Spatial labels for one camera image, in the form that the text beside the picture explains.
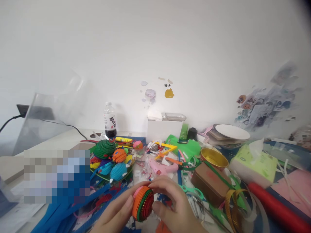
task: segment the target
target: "brown tin box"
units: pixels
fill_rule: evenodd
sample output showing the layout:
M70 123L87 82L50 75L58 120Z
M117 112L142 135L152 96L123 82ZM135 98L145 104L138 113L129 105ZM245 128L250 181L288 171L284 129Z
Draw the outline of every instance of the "brown tin box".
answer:
M231 180L225 173L217 169L216 171L231 184ZM205 163L201 163L195 169L191 183L202 191L205 198L215 208L218 208L225 200L229 191L229 187Z

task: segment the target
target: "green tissue package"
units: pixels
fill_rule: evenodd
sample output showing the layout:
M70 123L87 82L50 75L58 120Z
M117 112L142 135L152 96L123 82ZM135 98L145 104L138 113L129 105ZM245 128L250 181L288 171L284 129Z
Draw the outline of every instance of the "green tissue package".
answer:
M273 184L277 162L275 157L264 152L253 160L249 145L243 145L231 160L229 169L246 183L255 182L266 189Z

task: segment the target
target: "glue stick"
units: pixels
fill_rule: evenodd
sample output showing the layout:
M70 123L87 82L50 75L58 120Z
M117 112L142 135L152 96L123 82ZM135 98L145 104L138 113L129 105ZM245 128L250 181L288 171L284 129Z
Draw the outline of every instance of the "glue stick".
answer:
M120 142L130 142L130 141L132 141L132 139L116 137L116 141L120 141Z

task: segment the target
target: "cluttered desk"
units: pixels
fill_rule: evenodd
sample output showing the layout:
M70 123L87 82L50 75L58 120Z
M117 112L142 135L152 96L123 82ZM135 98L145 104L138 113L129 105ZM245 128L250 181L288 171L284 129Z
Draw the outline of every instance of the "cluttered desk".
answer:
M42 149L89 151L91 191L76 205L37 204L18 228L8 232L89 232L112 200L159 176L168 176L181 187L208 232L310 232L307 149L292 141L250 140L248 132L231 125L198 132L175 120L148 120L147 137L129 132L107 137L99 130L81 130L89 138L81 140L72 129L15 156ZM8 185L13 193L16 186ZM142 198L134 199L138 209L122 232L169 232L151 206L160 201L174 209L172 201L147 187L140 191L137 196ZM15 208L3 215L1 225L14 218Z

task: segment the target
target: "glue gun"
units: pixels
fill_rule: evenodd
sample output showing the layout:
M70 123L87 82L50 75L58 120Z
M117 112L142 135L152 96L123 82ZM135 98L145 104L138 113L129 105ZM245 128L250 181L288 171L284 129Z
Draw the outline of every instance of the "glue gun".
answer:
M173 173L178 170L178 164L174 163L170 166L161 165L157 163L154 159L149 160L149 165L153 172L158 175L167 175L168 173Z

